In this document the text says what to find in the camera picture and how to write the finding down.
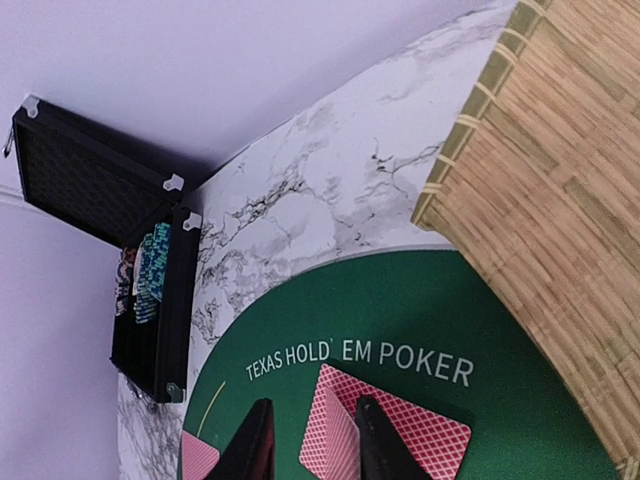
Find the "dealt card seat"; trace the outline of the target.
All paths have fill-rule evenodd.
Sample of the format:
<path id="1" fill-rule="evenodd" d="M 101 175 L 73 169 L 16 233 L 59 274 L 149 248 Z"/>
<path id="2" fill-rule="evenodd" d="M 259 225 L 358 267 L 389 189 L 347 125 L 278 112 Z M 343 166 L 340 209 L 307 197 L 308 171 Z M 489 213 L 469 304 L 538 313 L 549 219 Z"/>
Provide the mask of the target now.
<path id="1" fill-rule="evenodd" d="M 471 440 L 471 428 L 370 385 L 328 364 L 319 371 L 299 453 L 319 479 L 359 479 L 357 400 L 373 396 L 417 463 L 433 479 L 454 479 Z"/>

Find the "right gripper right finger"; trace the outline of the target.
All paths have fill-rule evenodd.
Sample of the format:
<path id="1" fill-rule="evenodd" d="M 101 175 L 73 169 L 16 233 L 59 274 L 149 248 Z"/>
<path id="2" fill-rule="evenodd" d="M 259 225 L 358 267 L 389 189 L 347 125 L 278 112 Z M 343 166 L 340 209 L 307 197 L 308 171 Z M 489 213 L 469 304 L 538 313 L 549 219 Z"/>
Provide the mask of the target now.
<path id="1" fill-rule="evenodd" d="M 356 406 L 362 479 L 432 479 L 411 454 L 373 396 L 360 396 Z"/>

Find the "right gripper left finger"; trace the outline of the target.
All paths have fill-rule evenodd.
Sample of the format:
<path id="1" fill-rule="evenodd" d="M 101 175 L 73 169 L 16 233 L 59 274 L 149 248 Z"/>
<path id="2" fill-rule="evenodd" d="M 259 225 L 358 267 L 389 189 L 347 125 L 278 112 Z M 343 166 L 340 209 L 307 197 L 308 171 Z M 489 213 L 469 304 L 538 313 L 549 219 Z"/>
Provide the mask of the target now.
<path id="1" fill-rule="evenodd" d="M 256 400 L 212 469 L 213 479 L 274 479 L 275 422 L 271 399 Z"/>

